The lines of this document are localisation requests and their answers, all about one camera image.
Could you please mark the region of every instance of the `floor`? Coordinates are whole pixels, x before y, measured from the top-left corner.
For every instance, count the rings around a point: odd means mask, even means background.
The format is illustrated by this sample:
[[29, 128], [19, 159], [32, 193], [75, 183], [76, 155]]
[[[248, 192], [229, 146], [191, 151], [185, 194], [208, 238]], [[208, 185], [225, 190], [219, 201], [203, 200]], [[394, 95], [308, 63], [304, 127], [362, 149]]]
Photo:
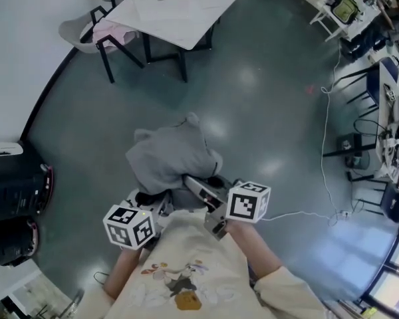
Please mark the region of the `floor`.
[[[65, 294], [94, 282], [96, 271], [109, 271], [120, 251], [108, 242], [102, 217], [135, 188], [124, 157], [134, 130], [174, 124], [190, 111], [223, 156], [224, 176], [272, 187], [268, 218], [299, 210], [334, 213], [320, 167], [327, 107], [320, 86], [333, 78], [338, 49], [336, 41], [324, 42], [321, 27], [309, 26], [315, 14], [302, 0], [236, 1], [215, 30], [213, 50], [187, 55], [188, 84], [172, 62], [140, 70], [120, 53], [111, 58], [116, 82], [110, 84], [99, 56], [76, 55], [29, 136], [56, 174], [37, 262]], [[144, 60], [140, 39], [129, 48]], [[154, 52], [165, 50], [163, 42], [153, 42]], [[342, 62], [337, 74], [361, 65]], [[352, 131], [363, 106], [345, 102], [362, 91], [358, 83], [331, 96], [325, 151]], [[323, 167], [336, 207], [352, 209], [343, 161], [327, 158]], [[353, 192], [354, 198], [369, 193], [365, 185]], [[334, 227], [294, 215], [257, 228], [320, 297], [343, 299], [364, 291], [396, 232], [394, 224], [365, 211]]]

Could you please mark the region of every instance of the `hand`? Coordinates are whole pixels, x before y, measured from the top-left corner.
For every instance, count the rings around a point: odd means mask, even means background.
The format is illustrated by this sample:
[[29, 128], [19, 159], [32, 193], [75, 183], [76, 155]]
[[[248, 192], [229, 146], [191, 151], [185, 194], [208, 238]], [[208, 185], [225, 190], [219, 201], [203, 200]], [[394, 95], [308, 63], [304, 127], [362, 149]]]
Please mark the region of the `hand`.
[[227, 220], [225, 230], [229, 234], [234, 232], [240, 232], [246, 227], [252, 227], [253, 225], [244, 221]]

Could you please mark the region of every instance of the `black case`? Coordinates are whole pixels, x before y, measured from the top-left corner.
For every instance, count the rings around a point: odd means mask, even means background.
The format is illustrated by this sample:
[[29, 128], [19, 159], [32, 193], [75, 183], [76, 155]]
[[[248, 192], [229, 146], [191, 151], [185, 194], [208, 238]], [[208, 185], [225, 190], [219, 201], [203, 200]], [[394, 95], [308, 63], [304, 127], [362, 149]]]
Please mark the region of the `black case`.
[[46, 203], [48, 171], [29, 142], [19, 142], [21, 155], [0, 156], [0, 221], [35, 215]]

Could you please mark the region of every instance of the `white wall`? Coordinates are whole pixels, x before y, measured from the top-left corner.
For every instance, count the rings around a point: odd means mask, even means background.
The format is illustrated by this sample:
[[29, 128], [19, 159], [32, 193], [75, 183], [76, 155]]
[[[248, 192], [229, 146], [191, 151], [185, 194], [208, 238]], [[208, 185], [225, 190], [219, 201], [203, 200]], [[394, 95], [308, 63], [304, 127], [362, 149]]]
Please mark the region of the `white wall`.
[[17, 140], [49, 78], [71, 50], [60, 23], [101, 0], [0, 0], [0, 140]]

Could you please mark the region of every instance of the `wire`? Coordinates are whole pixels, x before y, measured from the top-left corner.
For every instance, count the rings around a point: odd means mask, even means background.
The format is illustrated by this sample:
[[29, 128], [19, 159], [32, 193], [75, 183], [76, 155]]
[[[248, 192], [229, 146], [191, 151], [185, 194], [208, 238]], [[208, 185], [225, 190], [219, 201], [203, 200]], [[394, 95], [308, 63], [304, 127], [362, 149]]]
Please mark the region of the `wire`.
[[355, 174], [357, 174], [357, 175], [359, 175], [359, 176], [361, 176], [361, 177], [364, 177], [364, 175], [362, 175], [361, 173], [358, 173], [355, 169], [352, 169], [352, 171], [353, 171]]
[[[327, 190], [328, 193], [328, 197], [330, 199], [331, 205], [334, 207], [334, 214], [332, 214], [330, 217], [326, 216], [326, 215], [319, 215], [318, 213], [307, 213], [305, 211], [295, 211], [294, 213], [287, 213], [287, 214], [282, 214], [276, 217], [273, 217], [271, 219], [261, 219], [262, 221], [273, 221], [276, 219], [281, 219], [282, 217], [286, 217], [286, 216], [291, 216], [291, 215], [298, 215], [298, 214], [303, 214], [303, 215], [313, 215], [313, 216], [317, 216], [317, 217], [321, 217], [323, 219], [327, 219], [328, 220], [328, 226], [332, 227], [335, 226], [338, 223], [338, 209], [335, 206], [334, 202], [333, 202], [333, 197], [331, 196], [331, 192], [330, 189], [328, 188], [327, 185], [327, 179], [325, 178], [325, 172], [324, 172], [324, 146], [325, 146], [325, 138], [327, 137], [327, 124], [328, 124], [328, 116], [329, 116], [329, 110], [330, 110], [330, 94], [333, 93], [334, 90], [334, 85], [335, 85], [335, 70], [337, 69], [337, 67], [339, 66], [341, 61], [341, 46], [340, 44], [338, 44], [338, 61], [337, 64], [334, 66], [334, 68], [332, 69], [332, 84], [331, 84], [331, 89], [328, 91], [324, 86], [321, 87], [321, 92], [326, 94], [328, 97], [328, 103], [327, 103], [327, 115], [325, 116], [325, 126], [324, 126], [324, 138], [322, 140], [322, 148], [321, 148], [321, 171], [322, 171], [322, 177], [324, 180], [324, 186], [325, 189]], [[330, 221], [333, 217], [336, 217], [336, 220], [334, 222], [333, 225], [330, 225]]]
[[293, 213], [286, 213], [286, 214], [278, 215], [278, 216], [272, 217], [271, 219], [261, 219], [261, 220], [262, 221], [273, 221], [273, 220], [276, 220], [276, 219], [281, 219], [282, 217], [291, 216], [291, 215], [297, 215], [297, 214], [314, 215], [314, 216], [317, 216], [317, 217], [322, 217], [323, 219], [327, 219], [328, 220], [328, 226], [330, 226], [329, 223], [330, 223], [331, 219], [335, 215], [337, 215], [336, 222], [333, 225], [331, 225], [330, 227], [335, 226], [337, 224], [337, 222], [338, 222], [338, 212], [334, 213], [330, 217], [328, 217], [328, 216], [325, 216], [325, 215], [319, 215], [318, 213], [307, 213], [305, 211], [295, 211]]
[[377, 126], [380, 126], [380, 128], [382, 128], [385, 132], [387, 131], [387, 129], [386, 129], [384, 126], [380, 125], [380, 124], [379, 124], [378, 122], [376, 122], [375, 120], [365, 120], [365, 119], [362, 119], [362, 118], [357, 118], [357, 119], [353, 122], [353, 128], [356, 130], [356, 132], [357, 132], [358, 134], [361, 134], [362, 136], [376, 137], [377, 135], [376, 135], [376, 134], [367, 134], [367, 133], [365, 133], [365, 132], [359, 131], [358, 128], [356, 127], [356, 122], [359, 122], [359, 121], [361, 121], [361, 122], [371, 122], [371, 123], [374, 123], [374, 124], [376, 124]]
[[324, 125], [324, 138], [322, 140], [322, 148], [321, 148], [321, 171], [322, 171], [322, 177], [324, 180], [324, 186], [325, 189], [327, 190], [328, 193], [328, 197], [330, 199], [331, 205], [334, 207], [335, 210], [335, 214], [336, 214], [336, 223], [338, 221], [338, 209], [335, 206], [334, 202], [333, 202], [333, 197], [331, 196], [331, 192], [330, 189], [328, 188], [327, 185], [327, 179], [325, 178], [325, 172], [324, 172], [324, 146], [325, 146], [325, 139], [327, 138], [327, 125], [328, 125], [328, 116], [329, 116], [329, 111], [330, 111], [330, 102], [331, 102], [331, 98], [330, 98], [330, 94], [332, 94], [334, 91], [334, 85], [335, 85], [335, 70], [337, 69], [337, 67], [339, 66], [341, 61], [341, 45], [338, 44], [338, 61], [337, 64], [334, 66], [333, 70], [332, 70], [332, 84], [331, 84], [331, 89], [328, 91], [324, 86], [321, 87], [321, 92], [326, 94], [328, 97], [328, 103], [327, 103], [327, 115], [325, 116], [325, 125]]
[[102, 274], [102, 275], [106, 275], [106, 276], [109, 276], [109, 274], [106, 274], [106, 273], [103, 273], [103, 272], [96, 272], [96, 273], [93, 274], [93, 279], [95, 281], [97, 281], [99, 284], [104, 285], [105, 284], [104, 282], [100, 282], [98, 279], [96, 279], [96, 274]]

